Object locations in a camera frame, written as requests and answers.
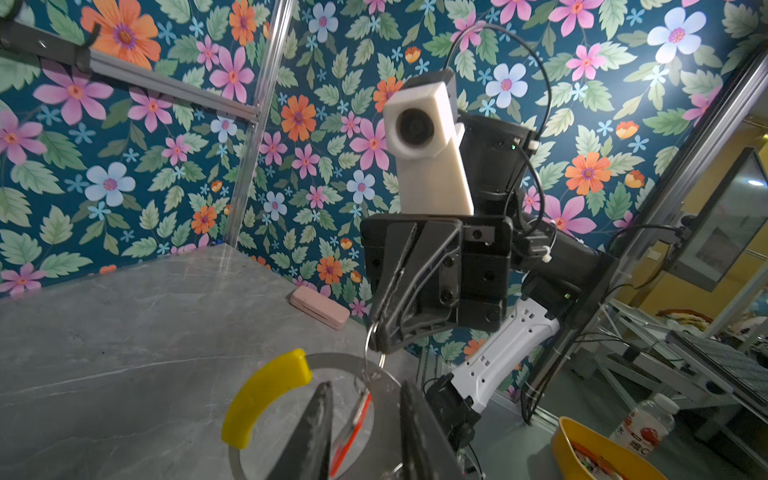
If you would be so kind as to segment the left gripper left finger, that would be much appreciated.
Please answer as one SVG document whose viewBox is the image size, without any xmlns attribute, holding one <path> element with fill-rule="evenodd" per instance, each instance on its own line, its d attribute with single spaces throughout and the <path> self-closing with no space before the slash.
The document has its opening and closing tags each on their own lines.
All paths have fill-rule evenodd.
<svg viewBox="0 0 768 480">
<path fill-rule="evenodd" d="M 332 443 L 333 389 L 321 383 L 281 456 L 282 479 L 327 479 Z"/>
</svg>

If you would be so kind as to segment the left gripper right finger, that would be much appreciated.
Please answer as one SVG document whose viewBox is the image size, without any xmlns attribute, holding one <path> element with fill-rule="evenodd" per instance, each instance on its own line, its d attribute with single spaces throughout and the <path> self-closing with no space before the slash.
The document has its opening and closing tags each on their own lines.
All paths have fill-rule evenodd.
<svg viewBox="0 0 768 480">
<path fill-rule="evenodd" d="M 400 400 L 402 478 L 460 480 L 463 471 L 455 452 L 421 390 L 402 385 Z"/>
</svg>

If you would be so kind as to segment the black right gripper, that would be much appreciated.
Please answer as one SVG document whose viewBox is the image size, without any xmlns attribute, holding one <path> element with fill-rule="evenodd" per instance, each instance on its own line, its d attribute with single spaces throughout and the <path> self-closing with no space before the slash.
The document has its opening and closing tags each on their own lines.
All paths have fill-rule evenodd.
<svg viewBox="0 0 768 480">
<path fill-rule="evenodd" d="M 513 226 L 503 216 L 376 214 L 361 223 L 377 351 L 463 327 L 499 328 Z"/>
</svg>

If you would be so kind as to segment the large grey perforated keyring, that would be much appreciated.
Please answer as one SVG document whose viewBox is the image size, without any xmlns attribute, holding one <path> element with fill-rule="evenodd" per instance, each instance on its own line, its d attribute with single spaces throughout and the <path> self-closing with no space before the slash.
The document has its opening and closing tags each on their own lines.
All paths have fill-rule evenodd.
<svg viewBox="0 0 768 480">
<path fill-rule="evenodd" d="M 323 369 L 343 371 L 360 379 L 375 406 L 374 422 L 363 450 L 339 477 L 396 479 L 402 474 L 401 383 L 381 366 L 361 357 L 344 353 L 308 354 L 296 349 L 258 370 L 241 387 L 226 413 L 221 439 L 228 446 L 230 470 L 235 479 L 247 477 L 241 452 L 250 444 L 261 414 L 289 391 L 309 385 L 313 372 Z M 270 479 L 282 479 L 283 452 L 268 475 Z"/>
</svg>

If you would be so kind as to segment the key with red tag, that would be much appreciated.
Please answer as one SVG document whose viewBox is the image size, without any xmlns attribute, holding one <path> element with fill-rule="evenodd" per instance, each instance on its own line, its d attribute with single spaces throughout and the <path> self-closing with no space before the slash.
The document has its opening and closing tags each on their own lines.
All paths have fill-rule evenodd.
<svg viewBox="0 0 768 480">
<path fill-rule="evenodd" d="M 350 417 L 334 440 L 331 448 L 330 477 L 335 477 L 343 466 L 345 458 L 364 424 L 371 401 L 370 391 L 365 390 L 358 398 Z"/>
</svg>

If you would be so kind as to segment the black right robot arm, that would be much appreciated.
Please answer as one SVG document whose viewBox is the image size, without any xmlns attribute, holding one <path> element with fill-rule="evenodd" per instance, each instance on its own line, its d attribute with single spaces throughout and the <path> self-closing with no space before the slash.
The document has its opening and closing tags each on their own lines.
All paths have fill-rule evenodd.
<svg viewBox="0 0 768 480">
<path fill-rule="evenodd" d="M 376 214 L 361 223 L 374 294 L 371 348 L 393 353 L 463 327 L 481 348 L 434 381 L 426 400 L 455 449 L 473 439 L 496 388 L 546 340 L 564 348 L 596 313 L 618 261 L 565 230 L 554 202 L 525 207 L 533 133 L 462 113 L 472 216 Z"/>
</svg>

